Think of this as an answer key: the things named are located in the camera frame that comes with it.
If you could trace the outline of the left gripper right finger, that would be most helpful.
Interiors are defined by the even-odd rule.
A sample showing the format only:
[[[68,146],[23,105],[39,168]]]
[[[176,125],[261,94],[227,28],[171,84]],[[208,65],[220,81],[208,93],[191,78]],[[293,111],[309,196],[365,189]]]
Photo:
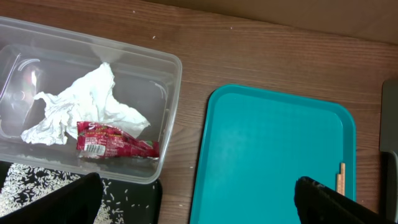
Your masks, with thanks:
[[[392,224],[390,220],[306,176],[296,181],[294,203],[301,224]]]

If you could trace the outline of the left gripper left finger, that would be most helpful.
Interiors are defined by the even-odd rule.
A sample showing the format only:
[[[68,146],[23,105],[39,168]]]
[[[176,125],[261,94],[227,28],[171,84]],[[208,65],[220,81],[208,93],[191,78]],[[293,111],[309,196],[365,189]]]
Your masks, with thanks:
[[[1,217],[1,223],[92,224],[100,209],[102,197],[101,178],[92,172]]]

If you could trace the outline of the wooden chopstick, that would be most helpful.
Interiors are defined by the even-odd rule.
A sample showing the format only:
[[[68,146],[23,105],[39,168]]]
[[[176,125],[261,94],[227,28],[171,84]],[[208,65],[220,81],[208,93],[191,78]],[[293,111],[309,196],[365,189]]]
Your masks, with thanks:
[[[341,174],[341,195],[345,195],[346,165],[344,162],[340,164],[340,174]]]
[[[336,175],[336,192],[341,194],[341,174]]]

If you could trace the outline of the red snack wrapper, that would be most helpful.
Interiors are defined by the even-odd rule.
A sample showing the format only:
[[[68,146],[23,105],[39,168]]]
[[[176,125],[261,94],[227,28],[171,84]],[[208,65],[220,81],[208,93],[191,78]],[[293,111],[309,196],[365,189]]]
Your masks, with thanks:
[[[80,152],[80,157],[159,157],[158,142],[136,139],[127,132],[107,124],[79,121],[77,130],[76,149]]]

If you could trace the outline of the white napkin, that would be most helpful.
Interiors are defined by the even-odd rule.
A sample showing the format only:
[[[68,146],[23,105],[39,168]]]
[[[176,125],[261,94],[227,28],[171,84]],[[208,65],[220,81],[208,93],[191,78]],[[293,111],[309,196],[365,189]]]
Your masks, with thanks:
[[[75,80],[58,95],[40,92],[35,100],[45,102],[45,118],[26,129],[21,139],[31,144],[66,144],[67,135],[78,137],[77,122],[108,124],[138,137],[150,122],[135,108],[113,96],[114,75],[108,63]]]

